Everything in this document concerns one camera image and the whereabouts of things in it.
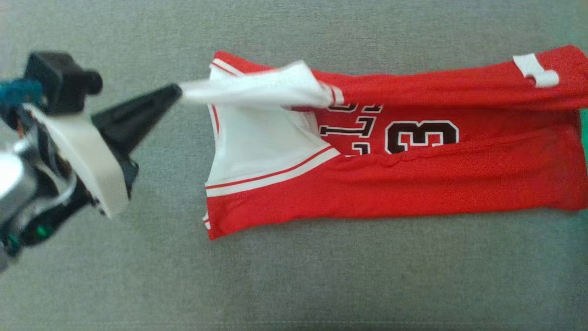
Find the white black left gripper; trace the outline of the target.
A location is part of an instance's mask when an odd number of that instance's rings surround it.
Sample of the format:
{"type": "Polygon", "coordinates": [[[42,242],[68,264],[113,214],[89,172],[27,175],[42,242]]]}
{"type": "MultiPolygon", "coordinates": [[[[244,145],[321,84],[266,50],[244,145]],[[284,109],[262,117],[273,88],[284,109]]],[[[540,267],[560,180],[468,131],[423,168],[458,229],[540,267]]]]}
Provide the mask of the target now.
{"type": "Polygon", "coordinates": [[[50,116],[31,103],[24,109],[48,130],[59,155],[80,178],[90,199],[97,200],[98,209],[114,218],[128,207],[130,198],[122,167],[99,131],[109,144],[130,154],[181,96],[178,84],[168,84],[92,115],[94,125],[83,113],[50,116]]]}

